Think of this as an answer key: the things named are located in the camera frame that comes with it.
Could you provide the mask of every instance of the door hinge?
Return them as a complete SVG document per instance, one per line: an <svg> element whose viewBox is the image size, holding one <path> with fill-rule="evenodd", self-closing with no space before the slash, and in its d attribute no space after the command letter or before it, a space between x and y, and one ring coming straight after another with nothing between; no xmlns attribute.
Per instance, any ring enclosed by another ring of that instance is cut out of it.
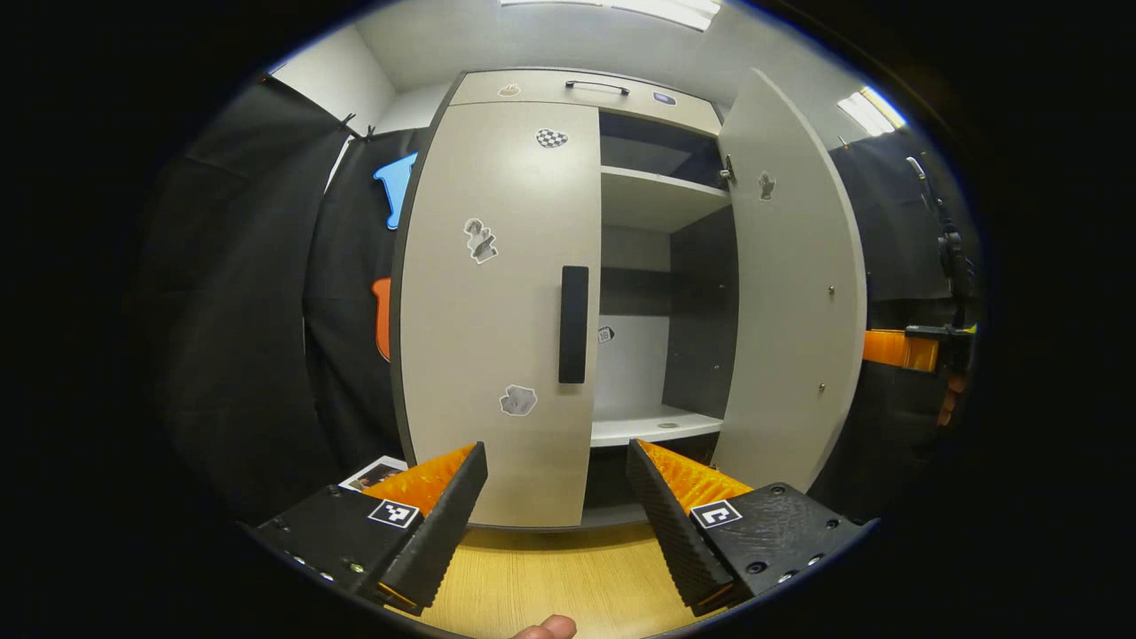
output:
<svg viewBox="0 0 1136 639"><path fill-rule="evenodd" d="M734 174L734 160L726 153L726 168L718 172L718 181L722 184L737 184L737 176Z"/></svg>

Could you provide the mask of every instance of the blue cutout shape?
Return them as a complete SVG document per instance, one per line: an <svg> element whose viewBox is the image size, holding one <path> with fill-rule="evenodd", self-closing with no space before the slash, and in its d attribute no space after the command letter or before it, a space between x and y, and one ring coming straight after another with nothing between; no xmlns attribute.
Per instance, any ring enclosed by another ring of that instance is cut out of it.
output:
<svg viewBox="0 0 1136 639"><path fill-rule="evenodd" d="M415 166L418 153L392 161L391 164L375 172L375 180L383 183L386 189L386 201L391 205L391 216L386 218L386 227L394 231L399 227L399 217L402 215L402 199L407 194L407 185L410 183L410 169Z"/></svg>

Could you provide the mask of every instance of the wooden floor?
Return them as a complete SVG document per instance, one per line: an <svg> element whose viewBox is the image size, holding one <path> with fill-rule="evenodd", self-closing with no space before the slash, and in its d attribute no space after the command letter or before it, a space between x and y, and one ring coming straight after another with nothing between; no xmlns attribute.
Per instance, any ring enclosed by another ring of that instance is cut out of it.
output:
<svg viewBox="0 0 1136 639"><path fill-rule="evenodd" d="M473 529L419 621L507 639L550 614L578 639L649 637L704 619L678 598L648 524L567 533Z"/></svg>

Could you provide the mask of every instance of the black curtain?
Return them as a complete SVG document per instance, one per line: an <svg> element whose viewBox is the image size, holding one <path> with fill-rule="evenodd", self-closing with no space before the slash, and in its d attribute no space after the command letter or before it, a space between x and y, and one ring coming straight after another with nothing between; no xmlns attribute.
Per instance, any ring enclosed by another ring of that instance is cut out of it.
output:
<svg viewBox="0 0 1136 639"><path fill-rule="evenodd" d="M247 522L342 476L314 408L301 300L346 138L331 114L261 80L166 167L142 221L130 305L151 399L176 449Z"/></svg>
<svg viewBox="0 0 1136 639"><path fill-rule="evenodd" d="M352 140L327 189L308 263L303 312L308 365L332 453L348 474L382 455L406 458L399 441L391 365L375 345L371 284L390 277L398 231L377 168L419 150L427 130Z"/></svg>
<svg viewBox="0 0 1136 639"><path fill-rule="evenodd" d="M929 141L909 127L837 147L829 156L860 229L864 269L870 273L870 326L950 323L954 305L938 262L942 231L924 206L919 181L905 158L919 160L960 227L967 257L980 266L978 235L950 167ZM974 318L968 314L968 324Z"/></svg>

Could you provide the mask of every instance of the drawer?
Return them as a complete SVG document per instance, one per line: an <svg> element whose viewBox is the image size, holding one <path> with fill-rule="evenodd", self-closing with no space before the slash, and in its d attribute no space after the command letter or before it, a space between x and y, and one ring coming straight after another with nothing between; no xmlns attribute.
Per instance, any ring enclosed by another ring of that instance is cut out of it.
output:
<svg viewBox="0 0 1136 639"><path fill-rule="evenodd" d="M578 83L568 88L566 82ZM625 96L619 89L583 84L599 82L612 84L628 90ZM516 84L519 92L502 90ZM667 96L674 105L655 99L654 94ZM624 80L598 73L579 73L571 70L515 69L486 70L466 74L461 85L450 100L450 105L470 105L477 102L567 102L571 105L590 105L600 110L623 113L637 117L663 122L698 131L708 135L718 135L721 123L713 106L703 100L679 93L670 89L661 89L645 82Z"/></svg>

